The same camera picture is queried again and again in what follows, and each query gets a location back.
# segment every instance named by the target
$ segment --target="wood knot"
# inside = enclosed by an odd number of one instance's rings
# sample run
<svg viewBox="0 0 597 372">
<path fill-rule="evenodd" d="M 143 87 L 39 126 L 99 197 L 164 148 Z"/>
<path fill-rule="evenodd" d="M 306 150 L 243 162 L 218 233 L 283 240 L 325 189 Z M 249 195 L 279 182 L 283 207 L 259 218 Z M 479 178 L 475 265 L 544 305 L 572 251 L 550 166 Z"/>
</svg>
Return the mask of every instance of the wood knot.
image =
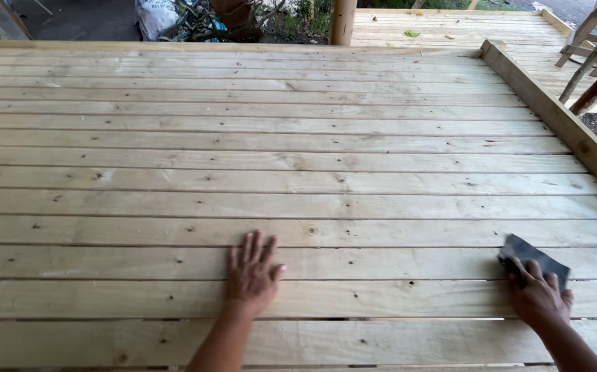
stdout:
<svg viewBox="0 0 597 372">
<path fill-rule="evenodd" d="M 117 357 L 117 362 L 118 363 L 126 363 L 128 361 L 128 354 L 127 353 L 121 353 L 121 355 L 119 357 Z"/>
</svg>

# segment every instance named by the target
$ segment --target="plastic bag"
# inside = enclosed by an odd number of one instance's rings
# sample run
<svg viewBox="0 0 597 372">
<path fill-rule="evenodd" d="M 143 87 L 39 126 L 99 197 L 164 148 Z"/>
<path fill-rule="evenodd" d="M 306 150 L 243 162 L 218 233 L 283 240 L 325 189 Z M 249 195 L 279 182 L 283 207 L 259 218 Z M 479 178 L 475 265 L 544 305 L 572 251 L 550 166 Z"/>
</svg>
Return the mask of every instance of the plastic bag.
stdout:
<svg viewBox="0 0 597 372">
<path fill-rule="evenodd" d="M 136 0 L 136 21 L 140 24 L 142 39 L 156 41 L 158 35 L 178 21 L 173 0 Z"/>
</svg>

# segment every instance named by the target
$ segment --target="wooden deck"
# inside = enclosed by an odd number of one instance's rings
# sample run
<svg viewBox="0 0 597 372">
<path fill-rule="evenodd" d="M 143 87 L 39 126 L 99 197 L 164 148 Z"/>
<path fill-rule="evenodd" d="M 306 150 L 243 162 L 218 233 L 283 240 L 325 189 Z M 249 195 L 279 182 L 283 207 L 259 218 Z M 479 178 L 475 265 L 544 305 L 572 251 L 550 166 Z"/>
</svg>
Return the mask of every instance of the wooden deck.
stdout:
<svg viewBox="0 0 597 372">
<path fill-rule="evenodd" d="M 406 30 L 420 32 L 420 36 L 408 37 L 404 35 Z M 570 31 L 566 24 L 547 11 L 357 9 L 351 45 L 476 49 L 485 39 L 502 40 L 514 60 L 553 95 L 559 96 L 579 67 L 572 61 L 562 68 L 555 66 Z M 586 75 L 567 102 L 567 107 L 595 80 Z M 597 106 L 591 112 L 597 113 Z"/>
<path fill-rule="evenodd" d="M 509 233 L 597 318 L 597 139 L 494 46 L 5 46 L 0 368 L 187 364 L 256 228 L 288 264 L 245 354 L 266 372 L 555 372 L 523 366 L 552 359 Z"/>
</svg>

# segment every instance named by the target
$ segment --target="concrete floor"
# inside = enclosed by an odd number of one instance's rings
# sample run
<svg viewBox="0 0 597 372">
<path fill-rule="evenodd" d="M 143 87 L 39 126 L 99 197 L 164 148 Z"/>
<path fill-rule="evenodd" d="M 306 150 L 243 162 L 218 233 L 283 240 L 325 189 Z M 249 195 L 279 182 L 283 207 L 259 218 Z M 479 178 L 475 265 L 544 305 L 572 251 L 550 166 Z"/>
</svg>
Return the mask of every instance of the concrete floor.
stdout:
<svg viewBox="0 0 597 372">
<path fill-rule="evenodd" d="M 38 40 L 140 41 L 135 0 L 13 0 L 13 8 Z"/>
</svg>

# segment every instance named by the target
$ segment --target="finger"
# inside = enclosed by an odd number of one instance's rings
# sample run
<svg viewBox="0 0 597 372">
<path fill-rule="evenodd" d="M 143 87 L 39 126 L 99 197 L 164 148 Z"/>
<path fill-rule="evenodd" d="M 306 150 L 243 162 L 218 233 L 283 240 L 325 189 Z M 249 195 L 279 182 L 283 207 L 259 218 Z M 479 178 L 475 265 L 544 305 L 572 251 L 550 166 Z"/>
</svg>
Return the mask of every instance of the finger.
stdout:
<svg viewBox="0 0 597 372">
<path fill-rule="evenodd" d="M 512 257 L 512 262 L 514 262 L 518 270 L 521 272 L 521 276 L 523 277 L 523 280 L 526 282 L 526 284 L 531 280 L 535 280 L 535 278 L 532 275 L 530 275 L 529 272 L 526 271 L 526 268 L 523 266 L 523 263 L 521 263 L 517 256 Z"/>
<path fill-rule="evenodd" d="M 518 287 L 518 283 L 517 283 L 517 276 L 509 273 L 507 275 L 507 282 L 509 283 L 509 291 L 510 293 L 516 293 L 519 292 L 521 290 L 521 288 Z"/>
<path fill-rule="evenodd" d="M 540 264 L 537 261 L 535 261 L 534 259 L 531 259 L 530 261 L 528 261 L 528 272 L 535 279 L 546 283 L 546 281 L 544 280 L 544 276 L 542 275 L 542 268 L 540 267 Z"/>
<path fill-rule="evenodd" d="M 562 293 L 562 302 L 567 306 L 567 309 L 572 309 L 574 307 L 574 292 L 571 289 L 566 289 Z"/>
<path fill-rule="evenodd" d="M 244 266 L 250 261 L 250 251 L 253 245 L 253 234 L 245 234 L 244 247 L 239 253 L 239 266 Z"/>
<path fill-rule="evenodd" d="M 239 249 L 235 246 L 232 246 L 229 249 L 228 260 L 227 260 L 227 267 L 230 271 L 236 270 L 239 266 Z"/>
<path fill-rule="evenodd" d="M 548 273 L 546 274 L 546 284 L 556 292 L 560 292 L 560 284 L 558 283 L 558 274 Z"/>
<path fill-rule="evenodd" d="M 280 239 L 277 235 L 270 238 L 269 245 L 264 247 L 264 254 L 261 258 L 261 263 L 264 267 L 269 268 L 273 264 L 275 255 L 278 253 L 278 246 L 280 245 Z"/>
<path fill-rule="evenodd" d="M 282 278 L 285 277 L 285 273 L 287 272 L 287 265 L 282 264 L 282 265 L 278 265 L 276 267 L 273 268 L 273 270 L 270 272 L 270 278 L 271 280 L 278 282 L 281 281 Z"/>
<path fill-rule="evenodd" d="M 253 236 L 253 248 L 250 253 L 250 262 L 253 264 L 259 262 L 262 250 L 264 249 L 264 233 L 261 230 L 256 230 Z"/>
</svg>

